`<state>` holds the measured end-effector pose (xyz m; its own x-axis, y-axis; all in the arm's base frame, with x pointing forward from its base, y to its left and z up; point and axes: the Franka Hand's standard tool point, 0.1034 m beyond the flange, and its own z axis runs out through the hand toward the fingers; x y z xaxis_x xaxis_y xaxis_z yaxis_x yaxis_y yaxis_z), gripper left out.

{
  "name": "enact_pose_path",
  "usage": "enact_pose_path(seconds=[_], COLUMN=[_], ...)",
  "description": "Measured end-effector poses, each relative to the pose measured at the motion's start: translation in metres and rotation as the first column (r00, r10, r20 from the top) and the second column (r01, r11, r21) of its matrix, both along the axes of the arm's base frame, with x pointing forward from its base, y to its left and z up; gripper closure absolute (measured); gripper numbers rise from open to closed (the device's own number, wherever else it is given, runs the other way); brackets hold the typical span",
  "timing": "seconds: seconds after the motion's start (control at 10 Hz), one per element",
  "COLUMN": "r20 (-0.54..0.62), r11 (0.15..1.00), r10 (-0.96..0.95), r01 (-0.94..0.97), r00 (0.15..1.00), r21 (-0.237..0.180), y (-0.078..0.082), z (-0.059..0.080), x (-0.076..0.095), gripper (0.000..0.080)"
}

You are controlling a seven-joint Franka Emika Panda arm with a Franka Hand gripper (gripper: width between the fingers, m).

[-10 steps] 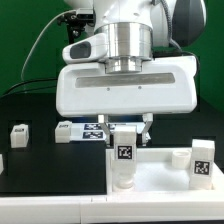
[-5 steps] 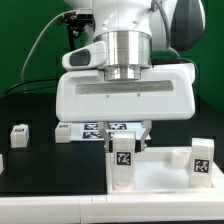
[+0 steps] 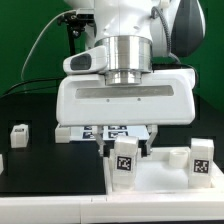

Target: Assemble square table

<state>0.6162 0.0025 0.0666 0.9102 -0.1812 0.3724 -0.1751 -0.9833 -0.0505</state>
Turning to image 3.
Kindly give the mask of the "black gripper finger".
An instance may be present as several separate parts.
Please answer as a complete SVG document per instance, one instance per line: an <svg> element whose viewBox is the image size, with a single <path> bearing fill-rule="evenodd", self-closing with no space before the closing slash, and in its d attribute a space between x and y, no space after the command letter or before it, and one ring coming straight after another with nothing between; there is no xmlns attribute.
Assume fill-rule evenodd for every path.
<svg viewBox="0 0 224 224"><path fill-rule="evenodd" d="M103 155L105 142L103 140L103 127L102 126L93 126L92 134L99 146L99 154Z"/></svg>
<svg viewBox="0 0 224 224"><path fill-rule="evenodd" d="M142 148L142 153L144 156L148 156L152 152L152 143L155 140L157 133L158 133L158 126L157 125L147 125L147 132L148 132L148 139L144 143L144 146Z"/></svg>

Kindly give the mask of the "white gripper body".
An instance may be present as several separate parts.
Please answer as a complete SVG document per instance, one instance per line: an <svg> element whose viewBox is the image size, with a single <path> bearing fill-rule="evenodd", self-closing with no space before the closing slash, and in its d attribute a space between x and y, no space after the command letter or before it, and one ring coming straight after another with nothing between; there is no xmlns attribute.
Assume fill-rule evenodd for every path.
<svg viewBox="0 0 224 224"><path fill-rule="evenodd" d="M107 86L102 75L73 75L60 84L62 126L184 125L195 117L192 69L156 70L136 86Z"/></svg>

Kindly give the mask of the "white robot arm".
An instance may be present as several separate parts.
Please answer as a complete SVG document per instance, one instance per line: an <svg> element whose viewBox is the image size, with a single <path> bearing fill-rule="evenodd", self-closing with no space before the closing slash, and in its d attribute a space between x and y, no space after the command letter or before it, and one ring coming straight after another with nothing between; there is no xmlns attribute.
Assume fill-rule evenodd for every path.
<svg viewBox="0 0 224 224"><path fill-rule="evenodd" d="M178 60L205 36L198 0L65 0L87 33L84 52L63 62L56 118L65 127L189 124L193 70Z"/></svg>

